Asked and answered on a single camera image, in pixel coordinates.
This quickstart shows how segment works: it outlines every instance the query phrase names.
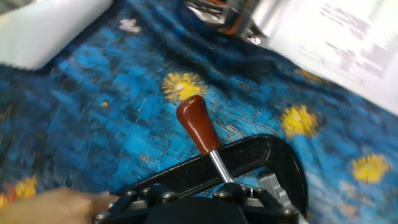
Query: blue cloth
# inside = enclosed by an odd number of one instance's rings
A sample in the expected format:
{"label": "blue cloth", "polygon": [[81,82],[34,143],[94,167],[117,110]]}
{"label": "blue cloth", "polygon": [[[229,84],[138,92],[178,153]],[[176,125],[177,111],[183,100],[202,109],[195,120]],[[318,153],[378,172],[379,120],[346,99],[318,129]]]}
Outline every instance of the blue cloth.
{"label": "blue cloth", "polygon": [[[140,33],[119,29],[134,18]],[[47,68],[0,67],[0,181],[35,174],[38,192],[114,191],[197,155],[162,91],[169,73],[195,73],[223,143],[267,133],[294,147],[308,178],[310,223],[397,223],[398,119],[296,69],[217,33],[180,1],[117,1]],[[292,105],[321,118],[312,138],[286,137],[280,119]],[[380,184],[351,173],[368,154],[391,165]]]}

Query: metal shift lever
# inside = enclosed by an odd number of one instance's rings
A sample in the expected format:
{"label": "metal shift lever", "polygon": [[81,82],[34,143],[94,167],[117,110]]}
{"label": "metal shift lever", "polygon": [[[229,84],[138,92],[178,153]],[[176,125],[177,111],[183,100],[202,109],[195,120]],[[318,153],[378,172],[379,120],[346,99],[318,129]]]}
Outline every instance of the metal shift lever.
{"label": "metal shift lever", "polygon": [[223,181],[235,182],[218,154],[217,149],[221,147],[221,143],[208,116],[205,100],[195,95],[182,102],[177,108],[177,119],[201,154],[204,156],[209,154]]}

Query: red wooden knob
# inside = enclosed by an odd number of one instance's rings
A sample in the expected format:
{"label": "red wooden knob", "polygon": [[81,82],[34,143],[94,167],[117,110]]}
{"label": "red wooden knob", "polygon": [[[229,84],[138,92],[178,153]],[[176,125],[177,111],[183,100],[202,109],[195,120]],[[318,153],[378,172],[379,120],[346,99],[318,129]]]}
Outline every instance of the red wooden knob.
{"label": "red wooden knob", "polygon": [[177,119],[191,136],[202,155],[207,155],[221,147],[203,97],[195,95],[182,102],[177,108]]}

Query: bolt head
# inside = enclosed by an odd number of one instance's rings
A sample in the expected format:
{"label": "bolt head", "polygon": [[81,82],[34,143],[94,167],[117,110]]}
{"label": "bolt head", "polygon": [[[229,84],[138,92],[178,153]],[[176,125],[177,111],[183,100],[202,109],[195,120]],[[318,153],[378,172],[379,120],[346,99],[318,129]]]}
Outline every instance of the bolt head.
{"label": "bolt head", "polygon": [[254,189],[254,191],[256,192],[256,193],[261,193],[262,192],[262,188],[256,188],[256,189]]}
{"label": "bolt head", "polygon": [[285,215],[290,215],[292,213],[294,213],[296,211],[296,209],[294,208],[281,208],[280,212],[282,212]]}
{"label": "bolt head", "polygon": [[126,194],[131,197],[131,196],[137,194],[137,192],[135,192],[133,190],[129,190],[128,192],[126,192]]}
{"label": "bolt head", "polygon": [[258,37],[250,37],[250,42],[252,43],[252,44],[254,44],[254,45],[259,45],[259,44],[261,44],[261,39],[260,38],[258,38]]}
{"label": "bolt head", "polygon": [[170,199],[170,198],[174,197],[174,195],[175,195],[174,192],[164,192],[164,193],[162,194],[162,198],[164,198],[164,199]]}
{"label": "bolt head", "polygon": [[149,188],[149,187],[147,187],[147,188],[145,188],[145,189],[143,189],[143,190],[142,190],[142,193],[144,193],[144,194],[148,194],[149,190],[150,190],[150,188]]}
{"label": "bolt head", "polygon": [[219,190],[219,191],[217,191],[217,192],[215,192],[213,194],[213,197],[221,197],[221,198],[223,198],[223,197],[228,197],[228,196],[229,196],[229,192],[227,192],[225,190]]}
{"label": "bolt head", "polygon": [[110,212],[99,212],[99,213],[95,214],[95,219],[102,220],[102,219],[108,218],[109,216],[111,216]]}

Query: paper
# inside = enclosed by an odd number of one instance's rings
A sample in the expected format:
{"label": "paper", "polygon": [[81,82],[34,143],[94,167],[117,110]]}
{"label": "paper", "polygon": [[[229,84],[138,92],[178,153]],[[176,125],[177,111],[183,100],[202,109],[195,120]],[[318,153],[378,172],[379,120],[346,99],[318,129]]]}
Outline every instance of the paper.
{"label": "paper", "polygon": [[269,48],[398,115],[398,1],[291,0]]}

